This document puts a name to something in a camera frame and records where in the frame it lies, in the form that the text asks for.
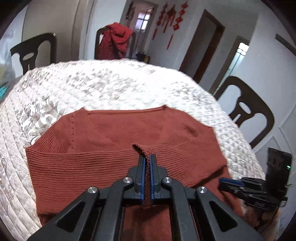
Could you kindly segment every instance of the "white quilted tablecloth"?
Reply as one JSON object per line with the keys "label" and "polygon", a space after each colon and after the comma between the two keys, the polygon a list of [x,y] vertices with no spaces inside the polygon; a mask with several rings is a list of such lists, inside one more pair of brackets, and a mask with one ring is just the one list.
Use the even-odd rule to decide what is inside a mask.
{"label": "white quilted tablecloth", "polygon": [[25,147],[59,117],[88,110],[161,105],[182,110],[215,130],[232,178],[265,178],[237,125],[190,77],[135,60],[75,61],[27,72],[0,105],[0,217],[16,240],[41,227]]}

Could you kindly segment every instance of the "red sweater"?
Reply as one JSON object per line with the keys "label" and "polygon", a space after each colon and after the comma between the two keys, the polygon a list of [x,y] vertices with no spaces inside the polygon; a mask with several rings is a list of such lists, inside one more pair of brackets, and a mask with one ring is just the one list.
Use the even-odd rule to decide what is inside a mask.
{"label": "red sweater", "polygon": [[[242,216],[238,199],[217,189],[219,177],[229,173],[211,127],[167,106],[80,109],[61,117],[26,148],[42,224],[88,187],[108,187],[126,176],[139,158],[132,146],[146,156],[156,154],[158,165],[167,168],[170,177],[185,186],[206,186]],[[149,170],[146,204],[150,201],[148,174]],[[123,240],[168,240],[170,236],[167,207],[126,208]]]}
{"label": "red sweater", "polygon": [[98,59],[125,58],[128,40],[133,31],[120,23],[107,25],[106,28],[99,45]]}

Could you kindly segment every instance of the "chair back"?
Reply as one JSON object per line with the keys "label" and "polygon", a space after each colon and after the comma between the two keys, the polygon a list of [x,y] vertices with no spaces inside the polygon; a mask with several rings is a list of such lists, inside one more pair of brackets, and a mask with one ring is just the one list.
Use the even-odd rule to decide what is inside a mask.
{"label": "chair back", "polygon": [[[19,43],[10,50],[11,56],[15,53],[18,53],[20,55],[20,63],[23,68],[23,74],[25,74],[29,69],[35,68],[38,48],[44,41],[50,42],[50,63],[55,63],[57,55],[57,40],[55,34],[46,33],[35,36],[24,42]],[[24,57],[29,53],[33,53],[33,56],[29,59],[24,60]]]}
{"label": "chair back", "polygon": [[[219,100],[221,95],[230,85],[237,86],[241,91],[241,96],[237,99],[234,110],[229,114],[229,117],[232,120],[240,114],[240,117],[235,122],[238,127],[240,127],[244,121],[252,118],[257,113],[263,114],[267,120],[266,127],[250,143],[251,147],[254,148],[271,131],[274,125],[274,115],[267,104],[265,104],[265,102],[245,82],[235,76],[229,76],[221,85],[220,89],[214,95],[216,100]],[[251,113],[245,112],[240,106],[240,102],[246,104],[251,110]]]}
{"label": "chair back", "polygon": [[[105,26],[103,28],[98,29],[98,31],[96,32],[96,43],[95,43],[95,47],[94,47],[94,59],[98,59],[99,45],[100,45],[100,35],[104,34],[106,29],[107,29],[107,27]],[[128,58],[133,57],[133,49],[135,47],[135,42],[136,42],[136,33],[133,32],[131,34],[131,46],[130,46],[130,51],[129,51]]]}

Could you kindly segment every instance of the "brown wooden door frame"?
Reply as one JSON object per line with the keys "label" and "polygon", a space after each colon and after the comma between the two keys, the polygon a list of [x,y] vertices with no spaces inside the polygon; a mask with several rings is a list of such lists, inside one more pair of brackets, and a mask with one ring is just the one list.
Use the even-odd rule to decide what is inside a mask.
{"label": "brown wooden door frame", "polygon": [[200,82],[202,76],[204,75],[216,49],[217,49],[217,46],[222,38],[222,35],[223,35],[223,32],[225,30],[225,27],[213,16],[211,15],[206,9],[204,10],[203,14],[202,14],[202,17],[200,19],[200,23],[201,23],[201,20],[203,18],[208,18],[209,20],[211,20],[217,27],[216,27],[216,30],[213,34],[213,37],[211,38],[211,41],[209,43],[209,46],[195,72],[195,75],[193,77],[193,80],[197,83]]}
{"label": "brown wooden door frame", "polygon": [[237,38],[236,38],[236,40],[235,40],[235,42],[234,42],[228,56],[227,56],[227,59],[225,60],[225,63],[224,63],[224,65],[222,66],[222,68],[220,70],[220,73],[218,74],[216,80],[214,81],[214,83],[212,84],[212,86],[211,86],[211,88],[209,90],[210,94],[214,94],[215,90],[218,88],[219,84],[221,83],[224,75],[227,72],[228,67],[231,64],[231,61],[233,60],[233,58],[235,56],[235,53],[236,53],[240,43],[244,43],[244,44],[249,45],[250,41],[243,38],[243,37],[241,37],[241,36],[237,36]]}

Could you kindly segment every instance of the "hanging red ornament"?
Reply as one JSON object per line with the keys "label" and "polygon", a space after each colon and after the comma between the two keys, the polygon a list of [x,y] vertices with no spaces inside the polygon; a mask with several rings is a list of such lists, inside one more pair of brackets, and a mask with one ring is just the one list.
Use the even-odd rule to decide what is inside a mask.
{"label": "hanging red ornament", "polygon": [[[188,7],[187,1],[186,1],[185,3],[183,3],[183,4],[181,5],[181,7],[182,7],[182,10],[179,12],[180,16],[176,18],[176,22],[177,22],[177,23],[176,23],[175,25],[173,25],[174,32],[180,28],[179,23],[183,21],[183,19],[182,19],[182,15],[185,14],[185,10],[184,10],[184,9]],[[170,41],[168,42],[167,49],[169,48],[170,43],[172,42],[173,36],[174,36],[174,33],[172,34],[172,36],[171,36],[171,38],[170,38]]]}
{"label": "hanging red ornament", "polygon": [[156,22],[156,29],[154,30],[152,40],[155,38],[157,28],[161,24],[161,20],[163,19],[163,15],[165,14],[165,9],[168,7],[168,3],[163,6],[163,10],[160,12],[160,16],[158,17],[158,21]]}
{"label": "hanging red ornament", "polygon": [[165,28],[164,28],[163,32],[166,31],[166,28],[167,28],[167,26],[168,26],[168,23],[169,23],[170,19],[172,19],[172,23],[173,23],[173,21],[174,21],[174,17],[175,17],[175,15],[176,15],[175,6],[176,6],[176,5],[174,4],[173,7],[172,7],[170,10],[168,10],[168,12],[167,12],[167,16],[166,16],[167,23],[166,23],[166,25],[165,25]]}

